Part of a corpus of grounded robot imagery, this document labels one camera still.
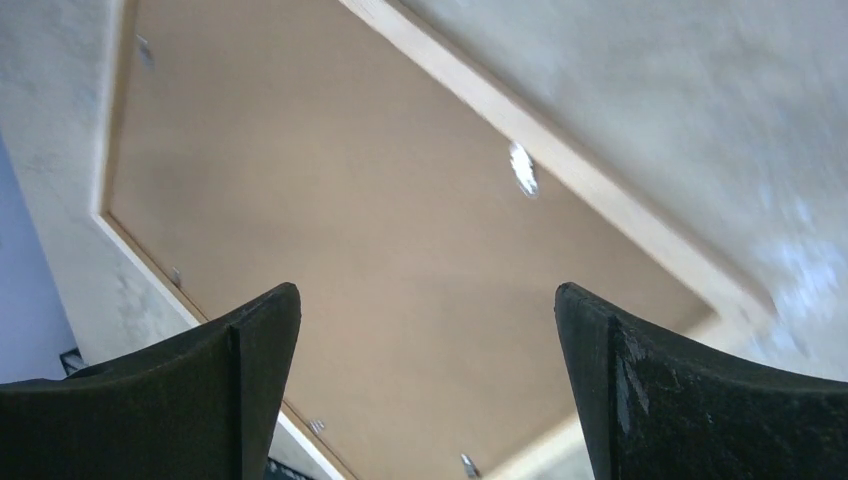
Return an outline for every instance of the metal clip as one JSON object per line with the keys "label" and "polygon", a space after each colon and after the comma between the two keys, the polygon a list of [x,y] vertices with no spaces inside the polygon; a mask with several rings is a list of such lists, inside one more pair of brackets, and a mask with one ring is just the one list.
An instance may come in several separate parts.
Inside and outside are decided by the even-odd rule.
{"label": "metal clip", "polygon": [[536,173],[533,171],[533,159],[524,150],[524,147],[516,142],[509,146],[510,163],[518,179],[518,186],[527,198],[539,196],[539,183],[536,182]]}
{"label": "metal clip", "polygon": [[324,422],[321,420],[312,420],[309,422],[309,430],[312,431],[315,435],[324,431]]}
{"label": "metal clip", "polygon": [[463,453],[460,454],[459,458],[462,459],[462,466],[465,468],[465,475],[468,478],[483,478],[480,476],[480,470],[477,470],[477,466],[471,461],[471,457]]}

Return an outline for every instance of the wooden frame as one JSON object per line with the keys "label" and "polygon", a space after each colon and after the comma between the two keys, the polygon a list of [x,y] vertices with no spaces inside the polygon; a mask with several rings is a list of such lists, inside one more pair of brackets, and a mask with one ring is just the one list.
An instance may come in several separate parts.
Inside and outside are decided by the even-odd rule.
{"label": "wooden frame", "polygon": [[[206,319],[176,289],[149,255],[108,212],[117,140],[122,127],[129,58],[135,43],[134,19],[139,0],[125,0],[113,19],[110,39],[114,80],[108,106],[108,133],[97,171],[92,216],[148,281],[189,325]],[[543,119],[500,82],[450,46],[406,8],[387,0],[338,0],[373,30],[389,40],[429,75],[453,92],[504,136],[523,145],[534,160],[625,234],[677,280],[715,311],[690,336],[727,350],[764,329],[774,316],[768,294],[720,255],[639,195],[614,171]],[[278,422],[332,479],[352,479],[287,404]],[[580,423],[567,419],[547,435],[487,475],[490,479],[528,478],[549,468],[582,442]]]}

